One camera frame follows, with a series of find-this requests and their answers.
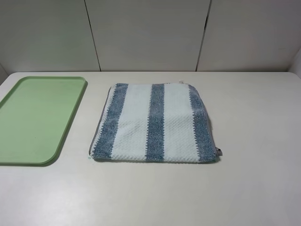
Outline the blue white striped towel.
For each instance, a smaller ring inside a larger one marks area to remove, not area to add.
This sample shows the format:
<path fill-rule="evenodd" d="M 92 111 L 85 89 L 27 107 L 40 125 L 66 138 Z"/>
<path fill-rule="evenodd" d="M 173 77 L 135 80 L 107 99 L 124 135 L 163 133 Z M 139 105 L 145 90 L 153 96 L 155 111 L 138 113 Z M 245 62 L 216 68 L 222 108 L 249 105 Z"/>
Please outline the blue white striped towel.
<path fill-rule="evenodd" d="M 222 151 L 194 86 L 117 83 L 108 91 L 89 154 L 96 161 L 207 163 Z"/>

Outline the green plastic tray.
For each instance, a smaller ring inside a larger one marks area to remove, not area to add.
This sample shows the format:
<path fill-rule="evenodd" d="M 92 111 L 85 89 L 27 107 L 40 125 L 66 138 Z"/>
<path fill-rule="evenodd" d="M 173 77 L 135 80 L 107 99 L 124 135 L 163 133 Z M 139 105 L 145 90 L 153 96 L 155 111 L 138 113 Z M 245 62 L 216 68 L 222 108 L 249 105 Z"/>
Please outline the green plastic tray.
<path fill-rule="evenodd" d="M 86 87 L 82 77 L 20 79 L 0 102 L 0 163 L 43 166 L 52 162 Z"/>

